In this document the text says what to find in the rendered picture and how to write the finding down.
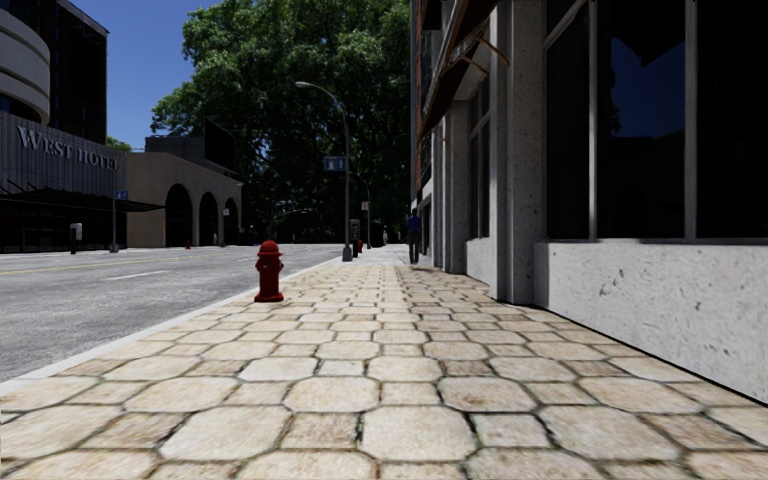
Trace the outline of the grey street lamp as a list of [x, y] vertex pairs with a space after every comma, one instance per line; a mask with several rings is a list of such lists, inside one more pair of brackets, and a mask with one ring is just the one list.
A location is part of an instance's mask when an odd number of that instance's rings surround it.
[[352, 175], [356, 177], [358, 180], [360, 180], [366, 189], [366, 206], [365, 211], [366, 213], [366, 222], [367, 222], [367, 237], [366, 237], [366, 247], [368, 250], [371, 249], [371, 194], [370, 194], [370, 187], [368, 182], [359, 174], [356, 172], [353, 172]]
[[334, 106], [337, 108], [337, 110], [340, 112], [340, 115], [342, 117], [343, 127], [344, 127], [344, 138], [345, 138], [345, 155], [344, 155], [344, 174], [345, 174], [345, 192], [344, 192], [344, 228], [345, 228], [345, 234], [344, 234], [344, 247], [342, 250], [342, 261], [343, 262], [351, 262], [353, 260], [353, 252], [352, 252], [352, 246], [350, 243], [350, 134], [349, 134], [349, 128], [347, 123], [347, 113], [344, 108], [344, 106], [326, 89], [320, 87], [319, 85], [315, 85], [313, 83], [305, 82], [305, 81], [295, 81], [294, 85], [297, 88], [303, 88], [303, 89], [310, 89], [314, 88], [317, 89], [323, 93], [325, 93], [327, 96], [331, 98], [331, 100], [334, 103]]

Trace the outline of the dark glass hotel building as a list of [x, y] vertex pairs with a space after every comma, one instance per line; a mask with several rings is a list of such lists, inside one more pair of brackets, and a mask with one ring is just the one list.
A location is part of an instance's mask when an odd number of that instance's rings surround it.
[[[70, 0], [0, 0], [0, 254], [109, 249], [127, 159], [107, 143], [107, 30]], [[127, 216], [117, 202], [117, 243]]]

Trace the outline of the tan arched building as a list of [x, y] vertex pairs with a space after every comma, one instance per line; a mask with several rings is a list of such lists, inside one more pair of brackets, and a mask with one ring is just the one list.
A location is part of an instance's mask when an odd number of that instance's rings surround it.
[[144, 211], [127, 216], [130, 247], [221, 246], [222, 210], [231, 211], [230, 243], [238, 243], [242, 182], [235, 138], [206, 120], [200, 136], [152, 136], [127, 157], [129, 199]]

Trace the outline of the trees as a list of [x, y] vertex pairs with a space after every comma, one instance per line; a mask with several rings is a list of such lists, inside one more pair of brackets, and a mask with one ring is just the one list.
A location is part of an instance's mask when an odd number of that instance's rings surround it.
[[154, 107], [151, 127], [196, 136], [212, 120], [235, 138], [244, 230], [280, 242], [339, 243], [345, 108], [350, 217], [395, 238], [410, 203], [410, 0], [222, 0], [189, 15], [192, 77]]

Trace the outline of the pale concrete building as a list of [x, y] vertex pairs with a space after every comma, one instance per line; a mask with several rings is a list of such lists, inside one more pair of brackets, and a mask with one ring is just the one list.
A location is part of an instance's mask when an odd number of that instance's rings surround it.
[[434, 263], [768, 401], [768, 0], [413, 0]]

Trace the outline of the person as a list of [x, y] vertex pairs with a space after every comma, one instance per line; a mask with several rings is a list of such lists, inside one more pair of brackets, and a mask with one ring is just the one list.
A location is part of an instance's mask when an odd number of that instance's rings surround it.
[[409, 246], [409, 262], [416, 265], [419, 262], [419, 245], [421, 240], [422, 220], [418, 216], [416, 208], [411, 210], [407, 219], [407, 235]]

